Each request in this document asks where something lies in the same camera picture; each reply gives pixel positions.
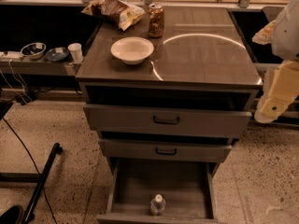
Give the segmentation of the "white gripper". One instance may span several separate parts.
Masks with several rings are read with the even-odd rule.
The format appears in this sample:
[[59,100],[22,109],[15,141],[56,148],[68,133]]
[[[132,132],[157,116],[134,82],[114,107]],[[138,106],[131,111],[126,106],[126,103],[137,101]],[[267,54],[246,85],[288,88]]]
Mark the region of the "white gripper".
[[260,123],[270,123],[282,115],[299,96],[299,62],[284,61],[277,68],[269,68],[263,81],[254,118]]

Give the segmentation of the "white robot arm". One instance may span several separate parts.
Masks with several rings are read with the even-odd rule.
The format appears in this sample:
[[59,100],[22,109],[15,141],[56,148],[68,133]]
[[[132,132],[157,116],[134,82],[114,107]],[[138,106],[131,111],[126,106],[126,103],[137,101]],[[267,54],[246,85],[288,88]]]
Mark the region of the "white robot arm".
[[256,121],[270,123],[299,96],[299,0],[291,0],[278,16],[254,35],[257,44],[270,44],[283,62],[264,75],[263,96],[254,114]]

